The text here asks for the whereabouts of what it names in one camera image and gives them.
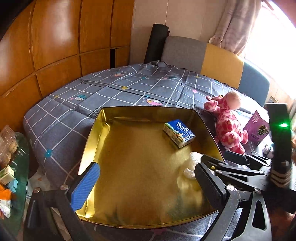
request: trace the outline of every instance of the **yellow headboard panel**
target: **yellow headboard panel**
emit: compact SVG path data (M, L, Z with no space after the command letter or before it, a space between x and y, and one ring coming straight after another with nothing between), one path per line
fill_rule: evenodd
M207 44L201 74L238 88L244 67L243 60L222 48Z

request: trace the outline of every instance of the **white plastic bag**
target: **white plastic bag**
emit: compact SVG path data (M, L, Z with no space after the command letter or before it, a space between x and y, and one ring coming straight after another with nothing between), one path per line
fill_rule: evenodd
M0 199L0 210L3 212L3 214L7 218L10 217L10 208L11 208L11 200Z
M195 166L200 163L201 161L201 157L203 156L203 154L200 154L198 152L191 152L190 153L190 157L188 158L187 162L187 168L185 168L184 170L184 175L187 178L190 179L195 179L195 175L194 175L194 168Z

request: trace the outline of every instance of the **purple box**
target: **purple box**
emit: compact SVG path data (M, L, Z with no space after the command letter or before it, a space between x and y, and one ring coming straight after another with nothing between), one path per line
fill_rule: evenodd
M249 141L259 144L270 132L269 123L261 118L258 111L252 115L244 127L248 131Z

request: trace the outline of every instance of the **metal screw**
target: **metal screw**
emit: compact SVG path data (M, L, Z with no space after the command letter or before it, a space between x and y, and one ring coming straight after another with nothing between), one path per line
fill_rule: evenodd
M255 193L257 193L257 194L261 194L261 190L260 189L258 189L258 188L255 188Z
M33 193L39 193L40 192L40 188L34 188Z
M235 186L233 186L231 184L227 185L226 188L227 188L228 191L234 191L234 190L236 190Z
M69 186L67 184L63 184L61 185L60 189L63 191L66 191L69 188Z

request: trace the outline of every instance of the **plastic container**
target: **plastic container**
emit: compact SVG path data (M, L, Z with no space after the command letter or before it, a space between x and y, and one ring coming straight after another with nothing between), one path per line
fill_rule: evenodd
M6 125L0 132L0 166L4 168L11 160L11 154L15 153L18 147L16 134Z

